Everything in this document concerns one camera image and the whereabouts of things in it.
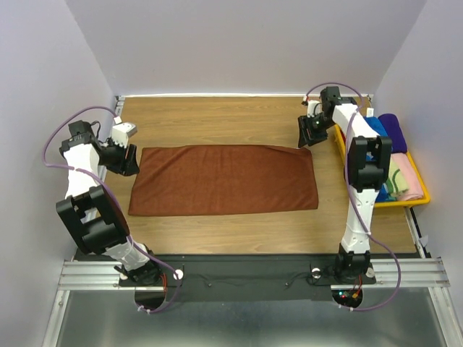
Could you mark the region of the purple rolled towel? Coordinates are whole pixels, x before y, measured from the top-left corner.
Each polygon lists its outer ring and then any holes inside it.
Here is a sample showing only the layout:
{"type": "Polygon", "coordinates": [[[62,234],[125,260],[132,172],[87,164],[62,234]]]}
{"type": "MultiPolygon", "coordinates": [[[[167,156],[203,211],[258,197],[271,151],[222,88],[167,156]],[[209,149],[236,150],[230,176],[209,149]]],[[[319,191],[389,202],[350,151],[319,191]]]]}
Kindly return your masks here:
{"type": "Polygon", "coordinates": [[[378,119],[392,141],[392,153],[407,153],[407,143],[397,116],[393,113],[384,113],[378,119]]]}

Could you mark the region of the pink rolled towel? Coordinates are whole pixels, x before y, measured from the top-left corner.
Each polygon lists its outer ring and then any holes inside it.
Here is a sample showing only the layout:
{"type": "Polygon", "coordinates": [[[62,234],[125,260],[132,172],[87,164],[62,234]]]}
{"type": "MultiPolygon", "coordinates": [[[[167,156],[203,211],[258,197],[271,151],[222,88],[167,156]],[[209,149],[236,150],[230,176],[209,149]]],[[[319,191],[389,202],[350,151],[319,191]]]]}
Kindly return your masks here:
{"type": "Polygon", "coordinates": [[[397,163],[409,185],[408,192],[398,197],[398,201],[422,199],[424,197],[424,192],[407,155],[404,153],[394,153],[391,155],[391,158],[397,163]]]}

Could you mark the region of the green cream patterned towel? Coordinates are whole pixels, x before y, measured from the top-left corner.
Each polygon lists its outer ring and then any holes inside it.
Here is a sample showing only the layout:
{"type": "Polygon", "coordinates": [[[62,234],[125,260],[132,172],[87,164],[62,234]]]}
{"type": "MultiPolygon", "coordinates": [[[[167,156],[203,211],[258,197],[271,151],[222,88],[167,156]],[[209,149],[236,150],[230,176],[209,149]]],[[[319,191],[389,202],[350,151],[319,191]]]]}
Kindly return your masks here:
{"type": "Polygon", "coordinates": [[[393,158],[390,159],[388,177],[386,180],[387,192],[391,197],[397,198],[409,190],[409,185],[402,171],[393,158]]]}

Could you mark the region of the blue teal rolled towel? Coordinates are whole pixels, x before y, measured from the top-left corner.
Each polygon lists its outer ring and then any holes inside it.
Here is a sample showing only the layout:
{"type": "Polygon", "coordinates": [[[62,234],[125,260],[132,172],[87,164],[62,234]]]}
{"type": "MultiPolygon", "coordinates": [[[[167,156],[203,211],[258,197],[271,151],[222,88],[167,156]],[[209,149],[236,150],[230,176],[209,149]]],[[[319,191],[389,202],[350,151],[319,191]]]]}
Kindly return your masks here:
{"type": "Polygon", "coordinates": [[[396,201],[396,198],[392,197],[388,193],[387,185],[383,184],[380,191],[379,191],[379,193],[378,193],[378,196],[375,199],[375,202],[380,203],[380,202],[395,202],[395,201],[396,201]]]}

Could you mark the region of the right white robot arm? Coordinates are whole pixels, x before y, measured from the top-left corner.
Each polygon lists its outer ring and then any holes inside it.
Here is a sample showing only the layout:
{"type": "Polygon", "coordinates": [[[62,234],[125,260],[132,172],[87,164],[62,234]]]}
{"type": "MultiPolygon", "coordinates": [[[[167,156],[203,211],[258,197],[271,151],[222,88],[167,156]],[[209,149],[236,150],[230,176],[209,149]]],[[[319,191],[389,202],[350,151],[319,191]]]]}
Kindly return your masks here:
{"type": "Polygon", "coordinates": [[[382,137],[352,103],[326,104],[304,101],[307,113],[298,118],[298,147],[312,146],[327,139],[327,129],[337,125],[345,136],[344,178],[349,195],[347,224],[333,264],[333,274],[341,282],[364,275],[370,267],[370,231],[375,200],[388,178],[391,140],[382,137]]]}

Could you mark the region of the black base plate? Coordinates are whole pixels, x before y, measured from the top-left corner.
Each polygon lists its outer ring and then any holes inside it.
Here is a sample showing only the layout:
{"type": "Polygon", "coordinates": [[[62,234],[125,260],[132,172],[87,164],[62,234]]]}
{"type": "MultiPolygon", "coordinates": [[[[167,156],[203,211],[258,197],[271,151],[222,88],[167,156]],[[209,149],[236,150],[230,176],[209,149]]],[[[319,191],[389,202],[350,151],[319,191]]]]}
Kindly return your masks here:
{"type": "Polygon", "coordinates": [[[333,254],[162,254],[184,273],[176,302],[331,301],[332,286],[374,284],[366,275],[336,275],[333,254]]]}

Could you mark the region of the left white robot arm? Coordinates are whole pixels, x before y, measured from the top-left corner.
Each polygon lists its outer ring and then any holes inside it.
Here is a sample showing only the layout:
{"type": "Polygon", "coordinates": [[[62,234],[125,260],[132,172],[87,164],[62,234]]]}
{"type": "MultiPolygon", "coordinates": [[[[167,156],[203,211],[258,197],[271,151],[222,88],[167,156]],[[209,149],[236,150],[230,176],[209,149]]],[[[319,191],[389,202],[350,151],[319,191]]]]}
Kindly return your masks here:
{"type": "Polygon", "coordinates": [[[77,248],[84,254],[98,254],[119,261],[119,274],[138,286],[154,286],[161,279],[161,267],[149,256],[144,244],[130,237],[129,226],[109,189],[98,181],[98,167],[122,176],[140,172],[137,146],[121,147],[111,139],[102,145],[95,135],[77,133],[59,148],[68,166],[68,190],[56,203],[56,211],[77,248]]]}

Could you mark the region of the brown towel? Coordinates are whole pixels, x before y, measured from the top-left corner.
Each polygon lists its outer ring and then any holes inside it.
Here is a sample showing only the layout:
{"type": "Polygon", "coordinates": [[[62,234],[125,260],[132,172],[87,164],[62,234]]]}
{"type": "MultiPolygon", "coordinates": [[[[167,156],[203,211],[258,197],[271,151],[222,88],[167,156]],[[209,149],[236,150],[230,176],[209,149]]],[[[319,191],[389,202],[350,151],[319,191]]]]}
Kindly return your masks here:
{"type": "Polygon", "coordinates": [[[142,217],[318,208],[312,153],[272,145],[143,149],[128,213],[142,217]]]}

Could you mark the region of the aluminium frame rail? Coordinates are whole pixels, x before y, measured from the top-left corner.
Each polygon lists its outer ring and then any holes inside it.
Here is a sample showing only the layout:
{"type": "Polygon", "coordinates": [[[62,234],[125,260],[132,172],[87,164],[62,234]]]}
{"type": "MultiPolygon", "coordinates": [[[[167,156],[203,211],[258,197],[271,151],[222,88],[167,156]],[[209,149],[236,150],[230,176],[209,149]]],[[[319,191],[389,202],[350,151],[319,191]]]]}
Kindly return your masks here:
{"type": "MultiPolygon", "coordinates": [[[[104,177],[107,171],[105,166],[98,167],[98,181],[105,187],[104,177]]],[[[352,290],[332,286],[334,304],[344,311],[358,312],[361,310],[361,298],[367,289],[389,288],[393,295],[397,295],[406,288],[426,288],[445,344],[460,346],[462,331],[451,302],[443,261],[427,256],[423,247],[418,247],[417,252],[416,257],[394,254],[390,249],[382,254],[371,254],[370,267],[364,275],[374,278],[375,283],[355,285],[352,290]]],[[[184,273],[159,257],[153,253],[149,256],[161,269],[160,281],[154,286],[138,286],[116,271],[121,265],[119,261],[98,254],[84,254],[82,260],[64,263],[58,292],[62,296],[68,296],[73,291],[132,291],[139,311],[146,314],[165,312],[179,296],[184,273]]]]}

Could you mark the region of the yellow plastic tray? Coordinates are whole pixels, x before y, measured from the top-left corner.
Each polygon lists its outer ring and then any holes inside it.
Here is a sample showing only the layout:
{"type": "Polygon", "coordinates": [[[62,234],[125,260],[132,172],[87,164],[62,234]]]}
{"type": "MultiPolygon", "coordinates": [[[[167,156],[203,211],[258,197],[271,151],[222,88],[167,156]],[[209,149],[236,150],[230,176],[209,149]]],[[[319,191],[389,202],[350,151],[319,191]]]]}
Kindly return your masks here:
{"type": "Polygon", "coordinates": [[[393,154],[393,159],[399,165],[409,189],[402,196],[391,201],[376,201],[375,208],[382,207],[412,207],[430,202],[430,194],[410,152],[393,154]]]}

